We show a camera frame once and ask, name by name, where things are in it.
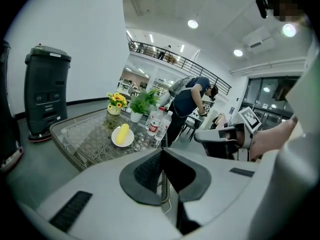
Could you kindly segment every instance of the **ceiling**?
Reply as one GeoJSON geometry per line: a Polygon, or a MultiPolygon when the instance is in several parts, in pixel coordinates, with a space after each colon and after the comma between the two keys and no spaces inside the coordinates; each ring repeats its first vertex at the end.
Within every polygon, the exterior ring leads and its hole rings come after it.
{"type": "Polygon", "coordinates": [[[298,27],[294,37],[282,34],[283,22],[260,16],[255,0],[123,0],[126,27],[160,33],[192,44],[227,69],[236,70],[260,63],[307,55],[311,32],[298,27]],[[188,20],[198,22],[197,29],[188,20]],[[247,50],[243,38],[263,27],[267,49],[247,50]],[[243,51],[242,57],[233,54],[243,51]]]}
{"type": "Polygon", "coordinates": [[[159,48],[163,48],[165,46],[171,46],[170,51],[174,52],[180,56],[183,56],[189,60],[192,60],[192,58],[195,57],[195,55],[199,52],[199,49],[187,42],[183,42],[181,40],[178,40],[176,38],[173,38],[171,36],[167,36],[164,34],[159,34],[151,31],[145,31],[141,29],[132,29],[127,28],[129,33],[132,36],[132,40],[134,41],[140,41],[145,44],[150,44],[159,48]],[[152,34],[153,43],[150,40],[150,35],[152,34]]]}

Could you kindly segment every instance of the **dark blue shirt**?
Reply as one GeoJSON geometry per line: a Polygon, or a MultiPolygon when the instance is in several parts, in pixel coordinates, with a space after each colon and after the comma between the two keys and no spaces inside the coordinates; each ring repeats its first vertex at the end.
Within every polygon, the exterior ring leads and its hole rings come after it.
{"type": "MultiPolygon", "coordinates": [[[[207,77],[199,76],[192,79],[186,87],[193,87],[195,84],[202,86],[202,91],[200,92],[201,98],[204,96],[205,91],[209,88],[210,82],[207,77]]],[[[196,108],[197,105],[192,98],[191,90],[184,90],[179,95],[177,95],[173,100],[174,107],[177,114],[180,117],[186,117],[190,115],[196,108]]]]}

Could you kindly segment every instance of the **person's arm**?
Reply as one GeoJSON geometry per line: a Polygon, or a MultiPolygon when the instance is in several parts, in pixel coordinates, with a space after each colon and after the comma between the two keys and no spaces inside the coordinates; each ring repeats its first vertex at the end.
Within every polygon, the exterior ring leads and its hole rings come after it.
{"type": "Polygon", "coordinates": [[[268,130],[260,130],[253,134],[252,144],[249,149],[250,159],[263,155],[270,150],[279,150],[289,139],[298,119],[293,115],[289,120],[284,121],[268,130]]]}
{"type": "Polygon", "coordinates": [[[199,83],[196,83],[191,89],[191,95],[194,103],[198,107],[199,114],[203,114],[205,112],[204,105],[202,104],[201,94],[202,86],[199,83]]]}

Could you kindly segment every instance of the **white plate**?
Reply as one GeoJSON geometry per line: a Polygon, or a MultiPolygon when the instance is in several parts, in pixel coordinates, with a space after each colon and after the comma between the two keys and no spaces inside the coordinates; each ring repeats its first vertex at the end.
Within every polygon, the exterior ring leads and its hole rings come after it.
{"type": "Polygon", "coordinates": [[[126,135],[124,142],[121,145],[117,144],[116,138],[119,130],[120,130],[120,126],[115,128],[113,133],[111,134],[111,140],[116,146],[124,148],[129,146],[132,142],[134,142],[134,138],[135,138],[134,132],[131,129],[129,129],[129,132],[126,135]]]}

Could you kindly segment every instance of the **black hole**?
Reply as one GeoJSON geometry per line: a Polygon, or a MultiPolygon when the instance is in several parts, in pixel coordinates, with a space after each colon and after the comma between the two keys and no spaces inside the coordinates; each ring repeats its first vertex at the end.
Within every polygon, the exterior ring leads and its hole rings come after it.
{"type": "Polygon", "coordinates": [[[43,114],[42,118],[43,119],[47,119],[47,118],[50,118],[50,117],[53,117],[53,116],[56,116],[56,115],[57,115],[56,111],[51,111],[51,112],[43,114]]]}

